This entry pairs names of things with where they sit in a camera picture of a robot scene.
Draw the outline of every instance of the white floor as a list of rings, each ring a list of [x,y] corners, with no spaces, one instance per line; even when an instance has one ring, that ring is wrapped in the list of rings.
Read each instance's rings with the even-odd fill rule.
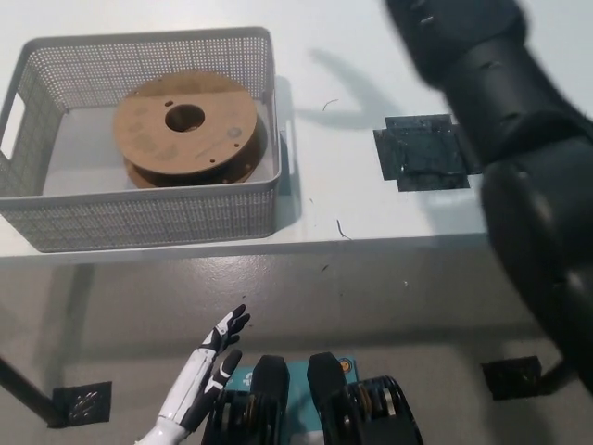
[[[48,393],[112,381],[113,405],[107,424],[55,431],[0,389],[0,443],[133,443],[192,348],[241,302],[253,317],[244,363],[354,354],[360,377],[399,381],[427,444],[593,443],[579,383],[489,398],[480,362],[559,355],[483,250],[3,269],[0,355]]]

